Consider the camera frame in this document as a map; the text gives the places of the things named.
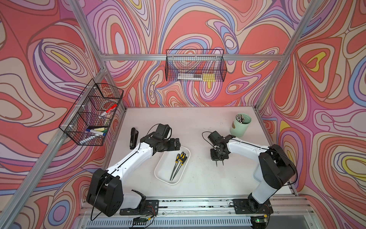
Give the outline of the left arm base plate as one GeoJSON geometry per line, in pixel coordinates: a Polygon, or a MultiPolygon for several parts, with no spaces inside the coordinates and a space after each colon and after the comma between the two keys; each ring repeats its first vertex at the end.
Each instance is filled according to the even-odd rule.
{"type": "Polygon", "coordinates": [[[157,216],[159,200],[148,199],[143,193],[131,190],[124,193],[124,200],[118,213],[121,216],[152,215],[157,216]]]}

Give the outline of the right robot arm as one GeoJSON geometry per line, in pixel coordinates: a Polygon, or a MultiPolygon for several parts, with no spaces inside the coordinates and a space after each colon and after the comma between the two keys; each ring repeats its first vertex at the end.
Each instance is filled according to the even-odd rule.
{"type": "Polygon", "coordinates": [[[212,146],[212,161],[223,162],[231,153],[248,158],[257,164],[253,177],[259,182],[257,188],[244,200],[242,209],[250,213],[269,214],[270,198],[277,193],[298,172],[294,163],[287,157],[284,150],[276,144],[261,146],[236,138],[234,135],[222,136],[217,131],[211,132],[208,142],[212,146]]]}

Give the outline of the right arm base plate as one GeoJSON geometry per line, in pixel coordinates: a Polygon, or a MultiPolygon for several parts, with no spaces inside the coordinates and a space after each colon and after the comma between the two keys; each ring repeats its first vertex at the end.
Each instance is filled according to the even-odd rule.
{"type": "Polygon", "coordinates": [[[236,214],[259,214],[269,215],[273,214],[273,208],[270,200],[268,199],[263,204],[257,203],[254,199],[240,198],[233,199],[230,203],[231,207],[234,207],[236,214]]]}

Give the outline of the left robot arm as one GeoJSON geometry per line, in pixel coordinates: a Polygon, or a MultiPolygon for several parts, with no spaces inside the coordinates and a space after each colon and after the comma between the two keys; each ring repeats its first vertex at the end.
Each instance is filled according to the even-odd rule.
{"type": "Polygon", "coordinates": [[[179,138],[171,138],[169,125],[157,124],[154,132],[140,139],[131,153],[106,170],[96,170],[91,179],[86,201],[102,214],[111,217],[120,210],[145,212],[146,196],[139,191],[123,191],[123,182],[157,152],[180,150],[179,138]]]}

